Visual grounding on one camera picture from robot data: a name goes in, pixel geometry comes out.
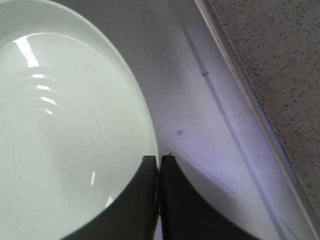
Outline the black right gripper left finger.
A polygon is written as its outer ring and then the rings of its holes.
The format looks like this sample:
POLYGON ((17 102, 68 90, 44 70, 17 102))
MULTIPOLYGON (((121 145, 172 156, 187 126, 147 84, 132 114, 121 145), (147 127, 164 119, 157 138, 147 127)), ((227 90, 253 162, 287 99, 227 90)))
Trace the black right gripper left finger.
POLYGON ((157 162, 144 156, 137 172, 102 213, 65 240, 152 240, 157 222, 157 162))

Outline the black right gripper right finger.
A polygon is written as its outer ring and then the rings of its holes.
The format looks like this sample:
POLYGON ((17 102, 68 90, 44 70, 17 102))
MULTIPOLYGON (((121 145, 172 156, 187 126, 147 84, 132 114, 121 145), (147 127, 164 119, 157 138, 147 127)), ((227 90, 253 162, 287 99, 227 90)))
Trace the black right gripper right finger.
POLYGON ((197 192, 173 155, 161 158, 160 215, 164 240, 255 240, 197 192))

